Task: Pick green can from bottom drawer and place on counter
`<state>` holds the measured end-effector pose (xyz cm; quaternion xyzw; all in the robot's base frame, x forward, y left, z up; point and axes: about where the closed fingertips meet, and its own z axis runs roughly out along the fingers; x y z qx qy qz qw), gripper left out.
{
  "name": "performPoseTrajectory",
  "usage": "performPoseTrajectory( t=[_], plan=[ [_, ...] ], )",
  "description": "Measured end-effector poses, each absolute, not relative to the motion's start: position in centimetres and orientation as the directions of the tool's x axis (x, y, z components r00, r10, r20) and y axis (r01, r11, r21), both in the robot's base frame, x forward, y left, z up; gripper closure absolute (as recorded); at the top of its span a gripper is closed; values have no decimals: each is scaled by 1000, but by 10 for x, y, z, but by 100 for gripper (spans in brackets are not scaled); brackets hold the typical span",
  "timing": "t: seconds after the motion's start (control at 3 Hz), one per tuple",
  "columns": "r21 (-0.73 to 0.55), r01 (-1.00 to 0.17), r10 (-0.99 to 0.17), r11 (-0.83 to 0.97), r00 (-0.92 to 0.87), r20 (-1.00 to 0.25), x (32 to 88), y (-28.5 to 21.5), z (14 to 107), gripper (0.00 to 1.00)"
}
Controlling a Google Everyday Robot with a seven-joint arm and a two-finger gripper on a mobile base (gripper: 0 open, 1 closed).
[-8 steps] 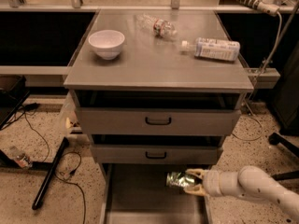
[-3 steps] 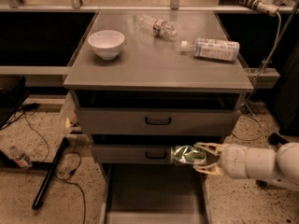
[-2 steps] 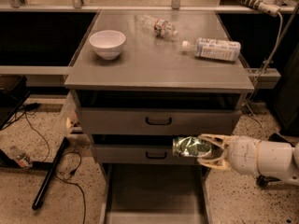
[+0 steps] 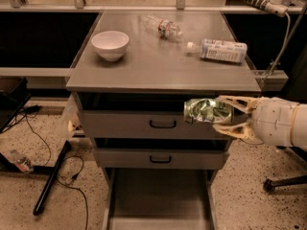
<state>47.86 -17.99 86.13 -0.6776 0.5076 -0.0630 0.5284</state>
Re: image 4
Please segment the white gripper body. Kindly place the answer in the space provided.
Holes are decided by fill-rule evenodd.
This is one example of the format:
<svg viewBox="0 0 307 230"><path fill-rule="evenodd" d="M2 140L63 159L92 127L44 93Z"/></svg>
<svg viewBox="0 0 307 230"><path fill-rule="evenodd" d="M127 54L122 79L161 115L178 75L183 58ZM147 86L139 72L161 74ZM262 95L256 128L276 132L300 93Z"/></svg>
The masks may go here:
<svg viewBox="0 0 307 230"><path fill-rule="evenodd" d="M292 147L299 103L280 98L258 98L250 126L256 138L269 146Z"/></svg>

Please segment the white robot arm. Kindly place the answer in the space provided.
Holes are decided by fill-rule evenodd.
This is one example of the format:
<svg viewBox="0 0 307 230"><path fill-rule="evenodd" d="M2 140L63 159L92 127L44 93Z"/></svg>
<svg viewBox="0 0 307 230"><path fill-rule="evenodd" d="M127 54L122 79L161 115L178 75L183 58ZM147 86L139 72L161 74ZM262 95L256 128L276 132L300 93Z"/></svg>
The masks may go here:
<svg viewBox="0 0 307 230"><path fill-rule="evenodd" d="M238 125L214 124L217 132L237 139L261 141L268 146L307 147L307 104L280 98L222 95L217 101L248 115Z"/></svg>

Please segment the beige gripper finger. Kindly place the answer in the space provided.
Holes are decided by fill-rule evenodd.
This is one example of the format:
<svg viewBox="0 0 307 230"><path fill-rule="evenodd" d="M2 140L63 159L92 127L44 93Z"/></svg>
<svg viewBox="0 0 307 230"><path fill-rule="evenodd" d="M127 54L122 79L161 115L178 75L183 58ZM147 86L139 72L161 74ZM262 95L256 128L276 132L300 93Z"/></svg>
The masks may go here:
<svg viewBox="0 0 307 230"><path fill-rule="evenodd" d="M238 125L220 125L214 124L213 128L221 134L231 136L237 139L249 139L255 141L255 134L249 123L241 123Z"/></svg>
<svg viewBox="0 0 307 230"><path fill-rule="evenodd" d="M220 95L216 98L216 101L229 104L241 112L249 114L257 107L259 98Z"/></svg>

